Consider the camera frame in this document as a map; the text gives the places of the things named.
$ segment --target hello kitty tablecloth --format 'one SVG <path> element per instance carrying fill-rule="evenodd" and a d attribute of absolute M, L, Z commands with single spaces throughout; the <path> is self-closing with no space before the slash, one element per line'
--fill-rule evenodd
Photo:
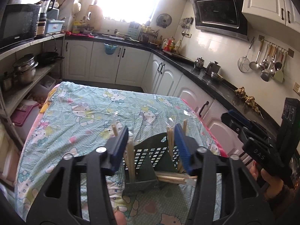
<path fill-rule="evenodd" d="M 62 82 L 53 91 L 22 151 L 15 187 L 15 208 L 26 220 L 27 213 L 44 182 L 62 156 L 82 156 L 105 145 L 113 136 L 112 124 L 120 129 L 128 126 L 135 143 L 166 131 L 170 118 L 175 123 L 187 119 L 187 135 L 199 146 L 219 155 L 216 140 L 197 115 L 179 98 L 137 92 L 96 88 Z M 217 175 L 217 198 L 214 219 L 220 216 L 221 177 Z M 119 207 L 127 224 L 182 225 L 188 215 L 194 194 L 193 182 L 168 184 L 134 196 L 123 195 L 124 170 L 107 177 L 113 208 Z M 86 176 L 81 179 L 83 218 L 88 220 Z"/>

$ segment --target lower cabinet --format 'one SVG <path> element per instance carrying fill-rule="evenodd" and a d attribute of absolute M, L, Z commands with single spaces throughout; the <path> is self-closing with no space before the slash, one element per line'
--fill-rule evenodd
<path fill-rule="evenodd" d="M 240 155 L 244 151 L 238 134 L 221 121 L 221 115 L 227 112 L 218 101 L 214 100 L 202 120 L 228 155 Z M 250 156 L 247 156 L 243 162 L 247 163 L 250 159 Z"/>
<path fill-rule="evenodd" d="M 183 99 L 197 114 L 199 114 L 202 106 L 208 101 L 208 105 L 206 105 L 201 112 L 202 116 L 205 115 L 213 101 L 204 90 L 185 75 L 182 75 L 173 96 Z"/>
<path fill-rule="evenodd" d="M 163 59 L 151 53 L 141 86 L 145 93 L 154 93 L 163 62 Z"/>
<path fill-rule="evenodd" d="M 182 73 L 177 68 L 164 62 L 158 73 L 158 81 L 154 93 L 163 96 L 173 96 L 181 76 Z"/>
<path fill-rule="evenodd" d="M 89 81 L 92 48 L 92 41 L 66 41 L 64 52 L 64 79 Z"/>
<path fill-rule="evenodd" d="M 114 84 L 122 48 L 118 46 L 112 55 L 107 55 L 104 43 L 94 42 L 89 81 Z"/>
<path fill-rule="evenodd" d="M 115 83 L 141 87 L 151 52 L 124 46 Z"/>

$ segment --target cabinet door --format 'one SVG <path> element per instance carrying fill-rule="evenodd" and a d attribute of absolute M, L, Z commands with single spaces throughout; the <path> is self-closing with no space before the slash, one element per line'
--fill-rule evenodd
<path fill-rule="evenodd" d="M 114 54 L 107 55 L 104 43 L 94 42 L 89 81 L 114 84 L 122 48 L 118 46 Z"/>
<path fill-rule="evenodd" d="M 204 107 L 201 113 L 202 116 L 205 115 L 213 101 L 213 99 L 204 90 L 185 75 L 182 75 L 173 96 L 183 99 L 197 114 L 202 106 L 208 101 L 209 104 Z"/>
<path fill-rule="evenodd" d="M 300 14 L 291 0 L 284 0 L 286 7 L 286 25 L 300 33 Z"/>
<path fill-rule="evenodd" d="M 222 123 L 221 115 L 228 111 L 216 100 L 203 117 L 203 122 L 207 125 L 211 133 L 227 154 L 241 154 L 243 143 L 238 139 L 238 134 Z"/>
<path fill-rule="evenodd" d="M 151 52 L 123 47 L 115 83 L 141 87 Z"/>
<path fill-rule="evenodd" d="M 284 0 L 244 0 L 242 12 L 286 23 Z"/>
<path fill-rule="evenodd" d="M 142 89 L 145 93 L 153 94 L 163 62 L 161 58 L 151 53 L 142 81 Z"/>
<path fill-rule="evenodd" d="M 89 81 L 93 42 L 67 40 L 64 59 L 64 79 Z"/>
<path fill-rule="evenodd" d="M 177 68 L 164 62 L 162 65 L 161 77 L 157 82 L 155 94 L 173 96 L 181 76 L 182 73 Z"/>

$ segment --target blender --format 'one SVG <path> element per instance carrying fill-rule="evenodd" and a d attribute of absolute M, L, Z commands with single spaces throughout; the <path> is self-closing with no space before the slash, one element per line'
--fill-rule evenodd
<path fill-rule="evenodd" d="M 37 31 L 36 37 L 37 39 L 45 37 L 46 24 L 47 24 L 47 12 L 53 9 L 55 0 L 40 0 L 41 1 L 41 12 L 40 19 L 37 23 Z"/>

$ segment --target hanging blue bucket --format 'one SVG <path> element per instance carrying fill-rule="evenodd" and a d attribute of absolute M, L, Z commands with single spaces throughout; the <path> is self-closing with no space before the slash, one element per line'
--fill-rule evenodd
<path fill-rule="evenodd" d="M 118 46 L 112 46 L 112 45 L 109 45 L 109 44 L 104 44 L 105 45 L 105 53 L 107 55 L 112 55 L 115 53 L 115 50 Z"/>

